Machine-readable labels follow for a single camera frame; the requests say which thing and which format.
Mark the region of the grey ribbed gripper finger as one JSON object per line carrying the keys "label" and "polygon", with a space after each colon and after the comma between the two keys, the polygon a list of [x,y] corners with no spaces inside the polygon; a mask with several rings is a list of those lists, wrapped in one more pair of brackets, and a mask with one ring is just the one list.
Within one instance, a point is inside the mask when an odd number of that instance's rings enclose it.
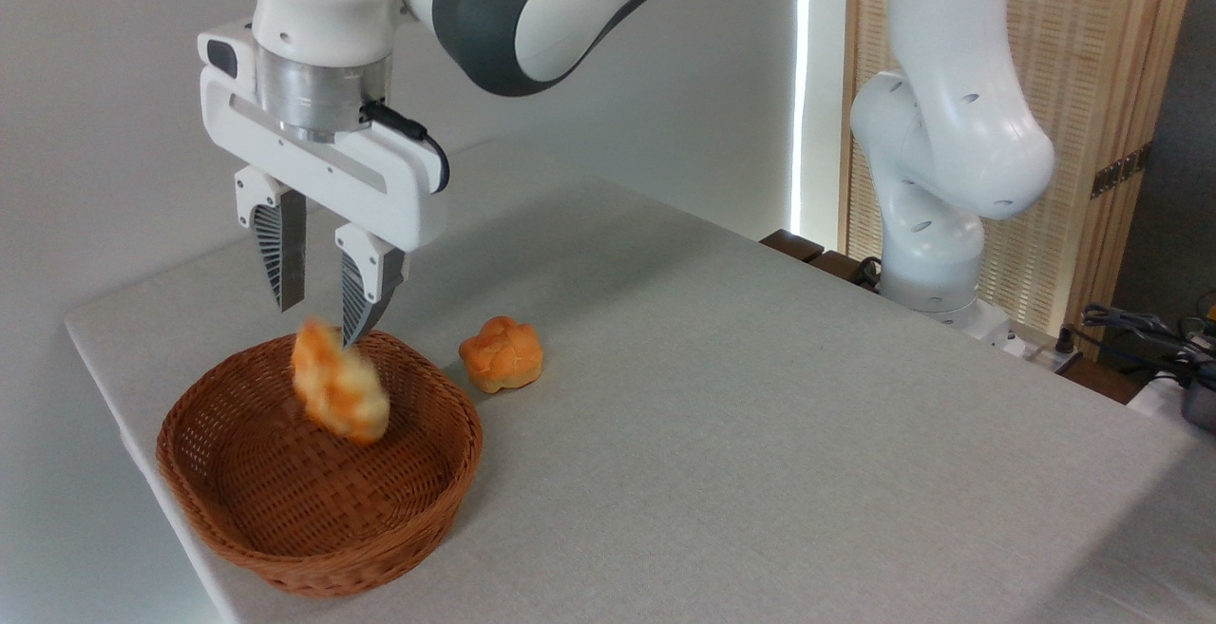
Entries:
{"label": "grey ribbed gripper finger", "polygon": [[368,335],[407,279],[409,253],[356,224],[334,231],[342,253],[342,342],[350,348]]}
{"label": "grey ribbed gripper finger", "polygon": [[254,165],[235,174],[240,226],[257,240],[268,283],[286,313],[305,296],[306,197]]}

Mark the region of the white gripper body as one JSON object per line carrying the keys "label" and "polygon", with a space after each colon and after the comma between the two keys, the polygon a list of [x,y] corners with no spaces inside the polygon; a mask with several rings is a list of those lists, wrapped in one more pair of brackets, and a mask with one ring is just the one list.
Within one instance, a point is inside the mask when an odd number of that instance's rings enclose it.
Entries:
{"label": "white gripper body", "polygon": [[299,137],[257,103],[255,39],[230,22],[197,36],[201,117],[218,147],[387,243],[412,252],[447,226],[447,195],[435,191],[434,148],[381,123],[332,144]]}

